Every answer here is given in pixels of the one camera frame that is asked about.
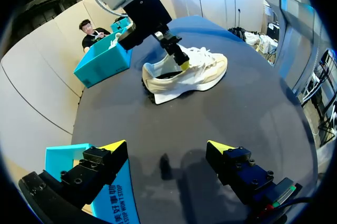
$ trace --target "wall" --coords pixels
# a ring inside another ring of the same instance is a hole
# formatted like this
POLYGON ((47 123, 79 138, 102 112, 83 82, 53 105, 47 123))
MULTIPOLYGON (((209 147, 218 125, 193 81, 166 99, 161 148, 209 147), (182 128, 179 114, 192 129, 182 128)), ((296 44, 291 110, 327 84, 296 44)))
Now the wall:
POLYGON ((161 0, 172 18, 199 15, 223 28, 261 31, 263 0, 161 0))
POLYGON ((15 184, 22 171, 42 171, 46 147, 71 143, 84 89, 73 74, 84 55, 78 18, 90 19, 83 2, 23 37, 1 60, 1 151, 15 184))

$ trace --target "white bag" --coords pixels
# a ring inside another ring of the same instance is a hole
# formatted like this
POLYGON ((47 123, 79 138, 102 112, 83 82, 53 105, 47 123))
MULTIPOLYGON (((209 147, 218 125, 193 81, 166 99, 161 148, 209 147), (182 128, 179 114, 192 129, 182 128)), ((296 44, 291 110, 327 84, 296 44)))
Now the white bag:
POLYGON ((277 48, 277 42, 267 35, 260 35, 259 50, 263 54, 272 53, 277 48))
POLYGON ((260 38, 257 34, 253 34, 250 32, 245 32, 244 36, 246 36, 246 43, 253 46, 260 41, 260 38))

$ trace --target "shoe heel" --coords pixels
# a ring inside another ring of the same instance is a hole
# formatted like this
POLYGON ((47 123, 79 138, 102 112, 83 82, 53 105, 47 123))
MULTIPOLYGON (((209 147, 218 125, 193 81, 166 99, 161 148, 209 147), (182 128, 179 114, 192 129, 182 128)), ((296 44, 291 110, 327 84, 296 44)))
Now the shoe heel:
POLYGON ((166 92, 163 94, 154 94, 154 101, 156 104, 162 104, 172 99, 176 99, 182 92, 166 92))

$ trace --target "yellow tip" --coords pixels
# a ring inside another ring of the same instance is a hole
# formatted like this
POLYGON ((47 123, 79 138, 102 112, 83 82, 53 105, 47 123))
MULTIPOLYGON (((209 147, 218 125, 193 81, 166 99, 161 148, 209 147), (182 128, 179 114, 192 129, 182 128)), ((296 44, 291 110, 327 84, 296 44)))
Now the yellow tip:
POLYGON ((183 64, 180 65, 181 69, 184 71, 184 70, 187 70, 190 66, 190 61, 187 61, 187 62, 184 62, 183 64))
POLYGON ((115 151, 124 141, 125 140, 117 141, 117 142, 111 143, 109 145, 102 146, 99 149, 103 149, 104 148, 106 150, 115 151))
POLYGON ((225 144, 221 144, 215 141, 208 141, 209 143, 211 143, 213 146, 215 146, 221 153, 223 153, 223 151, 226 151, 228 149, 236 149, 235 147, 231 147, 225 144))

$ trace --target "shoe sole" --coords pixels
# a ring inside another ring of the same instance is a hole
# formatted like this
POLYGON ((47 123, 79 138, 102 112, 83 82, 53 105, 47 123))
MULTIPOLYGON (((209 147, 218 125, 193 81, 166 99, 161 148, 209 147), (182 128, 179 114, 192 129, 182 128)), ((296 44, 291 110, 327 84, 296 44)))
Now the shoe sole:
POLYGON ((173 90, 161 94, 154 94, 154 101, 156 104, 162 104, 165 102, 168 102, 170 100, 176 99, 179 97, 181 94, 187 91, 207 91, 210 88, 214 87, 225 75, 227 69, 216 79, 208 82, 208 83, 203 83, 203 84, 192 84, 192 85, 186 85, 185 87, 179 89, 179 90, 173 90))

